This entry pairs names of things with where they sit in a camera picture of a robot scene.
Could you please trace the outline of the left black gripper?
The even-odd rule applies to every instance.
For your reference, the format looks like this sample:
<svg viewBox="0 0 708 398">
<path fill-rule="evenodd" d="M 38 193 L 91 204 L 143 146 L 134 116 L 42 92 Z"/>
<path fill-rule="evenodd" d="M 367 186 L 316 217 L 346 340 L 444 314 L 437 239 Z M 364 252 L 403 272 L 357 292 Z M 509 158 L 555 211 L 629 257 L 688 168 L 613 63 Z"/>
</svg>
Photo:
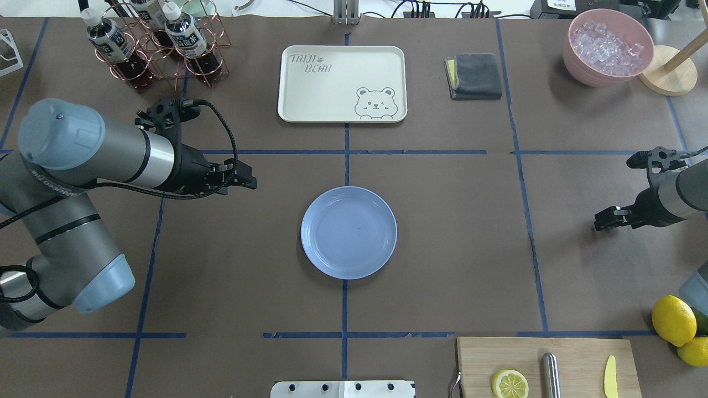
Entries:
<svg viewBox="0 0 708 398">
<path fill-rule="evenodd" d="M 240 160 L 227 160 L 223 164 L 210 163 L 201 151 L 187 145 L 179 146 L 180 158 L 175 164 L 173 192 L 182 196 L 213 191 L 227 196 L 230 187 L 257 189 L 257 179 L 252 168 Z"/>
</svg>

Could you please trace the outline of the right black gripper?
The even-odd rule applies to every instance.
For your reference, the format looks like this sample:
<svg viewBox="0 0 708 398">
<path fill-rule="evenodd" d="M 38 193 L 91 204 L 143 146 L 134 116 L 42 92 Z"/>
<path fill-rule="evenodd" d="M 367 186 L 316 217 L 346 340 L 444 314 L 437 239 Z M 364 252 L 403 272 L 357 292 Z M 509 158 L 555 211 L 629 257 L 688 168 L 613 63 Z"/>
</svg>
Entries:
<svg viewBox="0 0 708 398">
<path fill-rule="evenodd" d="M 673 215 L 668 212 L 658 198 L 657 190 L 645 189 L 640 192 L 632 206 L 611 206 L 595 214 L 595 231 L 617 227 L 642 226 L 666 227 L 673 224 Z"/>
</svg>

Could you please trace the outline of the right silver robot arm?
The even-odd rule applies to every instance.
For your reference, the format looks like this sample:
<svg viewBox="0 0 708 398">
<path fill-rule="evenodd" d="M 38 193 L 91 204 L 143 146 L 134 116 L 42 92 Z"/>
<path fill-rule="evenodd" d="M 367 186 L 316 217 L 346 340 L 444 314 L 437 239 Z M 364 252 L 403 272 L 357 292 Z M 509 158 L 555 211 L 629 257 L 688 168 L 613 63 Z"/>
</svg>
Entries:
<svg viewBox="0 0 708 398">
<path fill-rule="evenodd" d="M 707 211 L 707 161 L 680 171 L 655 173 L 647 166 L 648 188 L 630 206 L 611 206 L 594 216 L 596 231 L 630 226 L 667 227 Z"/>
</svg>

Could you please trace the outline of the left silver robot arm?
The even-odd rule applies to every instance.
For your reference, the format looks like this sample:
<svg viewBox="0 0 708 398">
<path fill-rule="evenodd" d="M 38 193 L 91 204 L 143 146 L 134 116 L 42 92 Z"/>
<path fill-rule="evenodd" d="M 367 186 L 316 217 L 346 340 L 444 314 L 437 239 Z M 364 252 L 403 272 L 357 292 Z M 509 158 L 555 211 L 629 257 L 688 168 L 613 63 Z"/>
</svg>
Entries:
<svg viewBox="0 0 708 398">
<path fill-rule="evenodd" d="M 204 99 L 160 99 L 133 124 L 56 98 L 30 107 L 19 149 L 2 156 L 2 227 L 21 220 L 39 254 L 2 266 L 2 337 L 74 307 L 89 314 L 130 292 L 135 277 L 126 255 L 88 195 L 121 188 L 173 200 L 194 200 L 228 187 L 256 189 L 252 169 L 232 158 L 222 164 L 182 142 L 181 125 L 210 108 Z"/>
</svg>

